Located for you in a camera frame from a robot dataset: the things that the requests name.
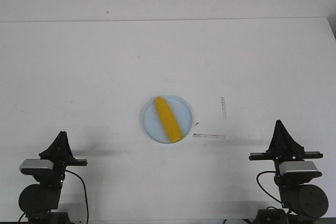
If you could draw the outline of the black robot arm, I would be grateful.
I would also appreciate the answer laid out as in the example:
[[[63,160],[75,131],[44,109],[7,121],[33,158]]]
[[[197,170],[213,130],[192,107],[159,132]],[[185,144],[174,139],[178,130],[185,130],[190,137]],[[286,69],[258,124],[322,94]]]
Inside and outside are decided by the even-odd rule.
[[[313,159],[320,159],[319,151],[307,152],[297,143],[281,120],[277,120],[268,149],[251,153],[250,161],[273,161],[274,182],[279,190],[277,202],[281,207],[259,209],[254,223],[316,223],[329,208],[325,192],[310,182],[322,173]]]
[[[33,176],[37,183],[31,184],[21,192],[18,205],[23,212],[22,217],[28,223],[72,223],[67,212],[57,212],[62,185],[66,173],[76,176],[83,185],[86,204],[86,223],[89,222],[89,206],[86,185],[68,166],[87,166],[86,159],[74,158],[67,132],[61,131],[38,159],[26,159],[19,167],[24,175]]]

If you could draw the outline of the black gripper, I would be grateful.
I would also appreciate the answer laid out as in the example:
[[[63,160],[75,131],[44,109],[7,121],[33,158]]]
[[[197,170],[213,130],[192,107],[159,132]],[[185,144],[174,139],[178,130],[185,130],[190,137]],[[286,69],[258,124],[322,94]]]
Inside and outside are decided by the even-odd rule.
[[[56,160],[53,164],[59,167],[87,166],[88,161],[86,159],[75,159],[73,156],[66,131],[60,131],[52,144],[46,150],[39,153],[39,157],[41,159],[57,158],[62,147],[62,137],[64,139],[64,157],[67,160]]]
[[[303,154],[272,154],[277,151],[277,138],[278,138],[278,126],[279,134],[287,153],[303,153]],[[275,161],[275,160],[304,160],[304,159],[320,159],[323,158],[323,154],[320,152],[305,152],[303,146],[298,144],[288,133],[287,129],[280,120],[276,121],[274,132],[271,138],[266,153],[250,153],[250,161]]]

